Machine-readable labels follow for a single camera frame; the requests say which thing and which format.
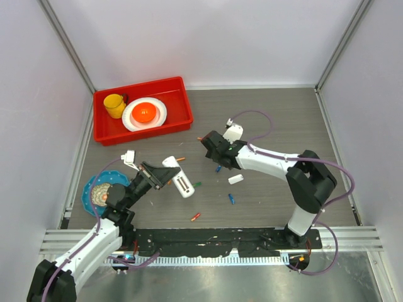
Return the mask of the blue patterned plate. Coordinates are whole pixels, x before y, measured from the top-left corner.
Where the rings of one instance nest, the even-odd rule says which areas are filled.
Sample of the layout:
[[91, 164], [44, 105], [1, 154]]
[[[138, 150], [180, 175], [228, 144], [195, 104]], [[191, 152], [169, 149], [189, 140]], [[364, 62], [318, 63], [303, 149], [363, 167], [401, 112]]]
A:
[[85, 211], [95, 216], [95, 211], [101, 216], [106, 209], [107, 191], [114, 184], [129, 185], [126, 175], [119, 171], [103, 171], [99, 177], [93, 176], [85, 184], [81, 195], [81, 202]]

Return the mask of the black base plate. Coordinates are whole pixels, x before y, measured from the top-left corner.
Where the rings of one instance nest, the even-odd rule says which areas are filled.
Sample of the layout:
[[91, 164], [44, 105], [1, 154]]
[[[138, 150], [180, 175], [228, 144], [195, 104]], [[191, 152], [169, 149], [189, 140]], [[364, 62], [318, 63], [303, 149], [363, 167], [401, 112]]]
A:
[[132, 247], [140, 256], [227, 257], [234, 249], [239, 257], [270, 257], [281, 250], [322, 248], [318, 230], [301, 237], [284, 228], [166, 228], [137, 229]]

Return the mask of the red plastic bin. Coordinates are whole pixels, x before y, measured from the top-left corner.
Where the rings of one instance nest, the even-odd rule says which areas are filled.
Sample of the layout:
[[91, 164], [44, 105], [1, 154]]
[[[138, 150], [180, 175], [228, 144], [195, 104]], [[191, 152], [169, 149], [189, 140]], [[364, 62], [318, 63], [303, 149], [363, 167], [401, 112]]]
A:
[[[156, 98], [165, 105], [167, 118], [162, 126], [131, 132], [107, 113], [103, 100], [110, 94], [126, 94], [130, 102], [144, 97]], [[189, 130], [192, 122], [193, 114], [181, 77], [115, 87], [93, 94], [93, 137], [104, 146]]]

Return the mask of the red orange battery lower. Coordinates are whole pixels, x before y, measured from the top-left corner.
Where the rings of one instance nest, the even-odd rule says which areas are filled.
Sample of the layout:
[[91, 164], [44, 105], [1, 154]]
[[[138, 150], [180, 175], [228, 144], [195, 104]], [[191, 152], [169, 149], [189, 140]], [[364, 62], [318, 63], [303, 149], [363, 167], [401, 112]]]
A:
[[192, 222], [195, 221], [197, 218], [200, 217], [200, 215], [201, 215], [201, 213], [197, 213], [194, 217], [191, 218], [190, 221], [192, 221]]

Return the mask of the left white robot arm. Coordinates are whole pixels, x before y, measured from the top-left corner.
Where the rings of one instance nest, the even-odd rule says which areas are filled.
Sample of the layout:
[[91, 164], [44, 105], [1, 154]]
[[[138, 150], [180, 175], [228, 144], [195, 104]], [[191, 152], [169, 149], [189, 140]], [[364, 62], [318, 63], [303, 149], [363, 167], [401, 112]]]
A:
[[76, 301], [86, 281], [108, 256], [133, 246], [136, 232], [131, 207], [150, 189], [163, 188], [182, 171], [173, 156], [160, 167], [143, 162], [136, 169], [129, 185], [116, 183], [108, 188], [107, 207], [85, 237], [56, 260], [37, 265], [27, 301]]

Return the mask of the white battery cover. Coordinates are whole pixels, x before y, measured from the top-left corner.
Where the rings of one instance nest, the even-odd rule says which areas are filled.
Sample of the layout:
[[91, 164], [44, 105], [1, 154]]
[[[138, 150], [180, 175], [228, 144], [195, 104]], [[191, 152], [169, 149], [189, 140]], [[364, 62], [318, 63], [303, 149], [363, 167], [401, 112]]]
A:
[[232, 177], [228, 178], [228, 182], [229, 182], [230, 185], [236, 184], [236, 183], [241, 182], [243, 180], [244, 180], [244, 177], [243, 177], [242, 174], [238, 174], [238, 175], [235, 175], [235, 176], [232, 176]]

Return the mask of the yellow mug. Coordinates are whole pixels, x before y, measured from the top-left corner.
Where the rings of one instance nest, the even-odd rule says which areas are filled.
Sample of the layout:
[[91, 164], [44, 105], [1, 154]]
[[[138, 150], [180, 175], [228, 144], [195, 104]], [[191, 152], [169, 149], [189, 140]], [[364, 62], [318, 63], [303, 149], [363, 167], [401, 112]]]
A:
[[103, 100], [103, 105], [109, 116], [113, 119], [121, 119], [127, 106], [127, 94], [110, 94]]

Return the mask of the white paper plate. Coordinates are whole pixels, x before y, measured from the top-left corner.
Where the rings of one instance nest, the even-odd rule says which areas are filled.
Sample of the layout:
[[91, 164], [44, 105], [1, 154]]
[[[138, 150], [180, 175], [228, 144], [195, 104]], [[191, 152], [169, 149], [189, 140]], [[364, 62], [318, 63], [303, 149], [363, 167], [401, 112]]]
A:
[[[157, 108], [157, 116], [150, 123], [138, 123], [132, 118], [133, 108], [141, 102], [152, 103]], [[134, 132], [162, 126], [166, 118], [167, 118], [167, 109], [162, 101], [150, 97], [139, 98], [132, 101], [129, 105], [127, 105], [122, 115], [122, 123], [127, 130]]]

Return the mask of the orange bowl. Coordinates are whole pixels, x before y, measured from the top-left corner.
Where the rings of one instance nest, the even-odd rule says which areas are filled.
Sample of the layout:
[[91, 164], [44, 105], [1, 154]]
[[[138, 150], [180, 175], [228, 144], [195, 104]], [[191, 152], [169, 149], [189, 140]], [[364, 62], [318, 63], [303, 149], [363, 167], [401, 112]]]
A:
[[154, 104], [141, 102], [132, 110], [132, 118], [138, 123], [150, 123], [157, 116], [157, 108]]

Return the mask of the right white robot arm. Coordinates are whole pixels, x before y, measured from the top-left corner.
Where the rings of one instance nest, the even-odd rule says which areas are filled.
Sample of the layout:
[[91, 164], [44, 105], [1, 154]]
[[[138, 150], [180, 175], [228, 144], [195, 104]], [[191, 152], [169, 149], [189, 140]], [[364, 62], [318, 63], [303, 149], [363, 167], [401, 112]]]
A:
[[242, 140], [230, 142], [211, 131], [201, 139], [206, 158], [228, 169], [251, 170], [284, 180], [296, 204], [292, 217], [283, 231], [285, 243], [297, 249], [307, 241], [307, 232], [337, 180], [317, 154], [281, 154], [258, 148]]

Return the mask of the white remote control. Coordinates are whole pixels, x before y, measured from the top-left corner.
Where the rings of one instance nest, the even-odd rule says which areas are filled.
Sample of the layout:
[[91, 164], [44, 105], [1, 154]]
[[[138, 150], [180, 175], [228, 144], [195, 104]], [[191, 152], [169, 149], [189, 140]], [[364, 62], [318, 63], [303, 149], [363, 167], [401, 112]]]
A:
[[179, 168], [179, 172], [171, 180], [183, 198], [189, 198], [194, 194], [195, 188], [193, 187], [192, 183], [190, 182], [187, 175], [184, 173], [184, 170], [181, 168], [174, 156], [165, 158], [162, 161], [162, 165], [164, 167]]

